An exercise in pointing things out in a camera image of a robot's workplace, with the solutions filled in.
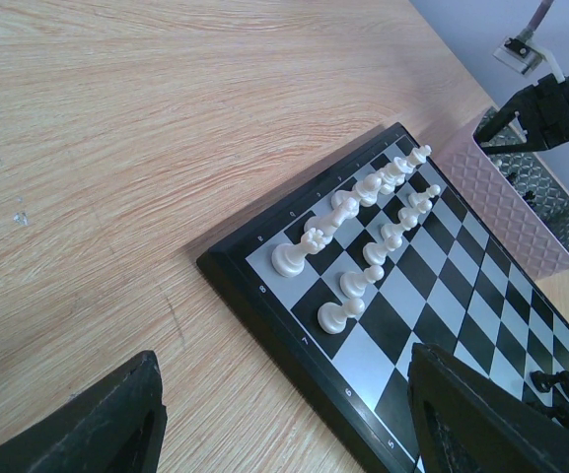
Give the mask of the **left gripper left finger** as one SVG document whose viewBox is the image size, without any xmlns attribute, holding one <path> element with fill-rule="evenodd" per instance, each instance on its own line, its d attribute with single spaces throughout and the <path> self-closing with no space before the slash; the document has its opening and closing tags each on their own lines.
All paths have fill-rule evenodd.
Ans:
<svg viewBox="0 0 569 473">
<path fill-rule="evenodd" d="M 154 352 L 142 351 L 0 445 L 0 472 L 155 472 L 167 424 Z"/>
</svg>

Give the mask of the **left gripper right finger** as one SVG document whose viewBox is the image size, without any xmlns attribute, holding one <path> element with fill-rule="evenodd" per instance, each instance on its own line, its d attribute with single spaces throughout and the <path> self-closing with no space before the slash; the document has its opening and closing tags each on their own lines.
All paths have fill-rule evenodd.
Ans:
<svg viewBox="0 0 569 473">
<path fill-rule="evenodd" d="M 569 404 L 524 403 L 438 345 L 413 345 L 408 376 L 426 471 L 569 472 Z"/>
</svg>

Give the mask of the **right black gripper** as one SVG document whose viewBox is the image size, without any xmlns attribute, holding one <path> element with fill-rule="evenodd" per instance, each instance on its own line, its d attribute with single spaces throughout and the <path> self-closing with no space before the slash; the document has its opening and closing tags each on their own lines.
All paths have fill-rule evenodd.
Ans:
<svg viewBox="0 0 569 473">
<path fill-rule="evenodd" d="M 518 136 L 496 135 L 518 116 L 526 141 Z M 564 84 L 548 74 L 535 85 L 517 91 L 483 121 L 473 138 L 488 156 L 545 151 L 569 142 L 569 101 Z"/>
</svg>

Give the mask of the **pink tin with chess pieces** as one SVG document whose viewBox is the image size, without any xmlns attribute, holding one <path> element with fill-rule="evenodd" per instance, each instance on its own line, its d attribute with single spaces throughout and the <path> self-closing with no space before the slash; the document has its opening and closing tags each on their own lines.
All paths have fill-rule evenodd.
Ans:
<svg viewBox="0 0 569 473">
<path fill-rule="evenodd" d="M 484 154 L 473 134 L 495 113 L 483 110 L 433 161 L 529 276 L 569 270 L 569 191 L 536 153 Z"/>
</svg>

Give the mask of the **black and silver chessboard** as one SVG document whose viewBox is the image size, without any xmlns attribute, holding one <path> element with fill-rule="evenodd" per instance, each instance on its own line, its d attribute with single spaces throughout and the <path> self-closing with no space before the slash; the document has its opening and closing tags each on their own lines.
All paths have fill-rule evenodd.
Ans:
<svg viewBox="0 0 569 473">
<path fill-rule="evenodd" d="M 415 139 L 400 124 L 373 137 L 295 189 L 197 260 L 201 272 L 368 472 L 423 468 L 408 404 L 416 343 L 436 344 L 523 402 L 564 405 L 559 388 L 533 386 L 534 371 L 569 371 L 569 324 L 432 163 L 344 222 L 295 277 L 272 266 L 273 250 L 297 243 L 308 219 Z M 382 238 L 408 198 L 441 192 L 367 287 L 363 313 L 342 332 L 320 328 L 326 303 L 342 304 L 339 281 L 366 266 L 364 247 Z"/>
</svg>

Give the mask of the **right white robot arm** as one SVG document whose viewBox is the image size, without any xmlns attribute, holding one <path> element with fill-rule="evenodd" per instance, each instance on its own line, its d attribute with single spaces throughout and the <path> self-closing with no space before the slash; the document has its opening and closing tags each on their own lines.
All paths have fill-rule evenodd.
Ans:
<svg viewBox="0 0 569 473">
<path fill-rule="evenodd" d="M 533 41 L 551 5 L 550 1 L 541 2 L 522 31 L 505 38 L 494 52 L 497 60 L 523 76 L 529 75 L 543 61 L 548 63 L 551 73 L 517 91 L 475 130 L 473 139 L 488 156 L 545 151 L 569 142 L 569 76 L 564 75 L 550 50 Z M 514 119 L 519 121 L 526 140 L 512 145 L 492 145 L 490 141 Z"/>
</svg>

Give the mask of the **white knight chess piece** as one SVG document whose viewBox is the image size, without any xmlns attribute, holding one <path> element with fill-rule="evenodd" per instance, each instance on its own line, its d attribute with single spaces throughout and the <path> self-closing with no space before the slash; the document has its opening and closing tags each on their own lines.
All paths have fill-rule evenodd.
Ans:
<svg viewBox="0 0 569 473">
<path fill-rule="evenodd" d="M 325 244 L 332 241 L 333 235 L 346 219 L 354 218 L 359 211 L 359 202 L 349 197 L 343 200 L 331 213 L 319 217 L 310 217 L 304 224 L 304 231 L 311 228 L 322 231 Z"/>
</svg>

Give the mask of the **white rook chess piece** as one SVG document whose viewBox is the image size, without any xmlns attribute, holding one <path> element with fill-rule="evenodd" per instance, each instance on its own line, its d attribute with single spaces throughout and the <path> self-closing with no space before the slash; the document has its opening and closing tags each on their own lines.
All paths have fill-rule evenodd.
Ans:
<svg viewBox="0 0 569 473">
<path fill-rule="evenodd" d="M 303 271 L 309 254 L 317 254 L 325 248 L 325 241 L 322 230 L 310 228 L 303 234 L 299 243 L 277 245 L 271 255 L 272 265 L 280 275 L 295 277 Z"/>
</svg>

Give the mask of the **white pawn nearest corner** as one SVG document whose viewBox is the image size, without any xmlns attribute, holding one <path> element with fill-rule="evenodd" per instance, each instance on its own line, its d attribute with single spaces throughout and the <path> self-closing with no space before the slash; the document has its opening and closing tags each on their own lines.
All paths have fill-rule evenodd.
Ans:
<svg viewBox="0 0 569 473">
<path fill-rule="evenodd" d="M 349 318 L 361 315 L 365 310 L 365 303 L 359 299 L 350 299 L 339 305 L 328 302 L 323 304 L 318 311 L 320 327 L 328 334 L 341 333 Z"/>
</svg>

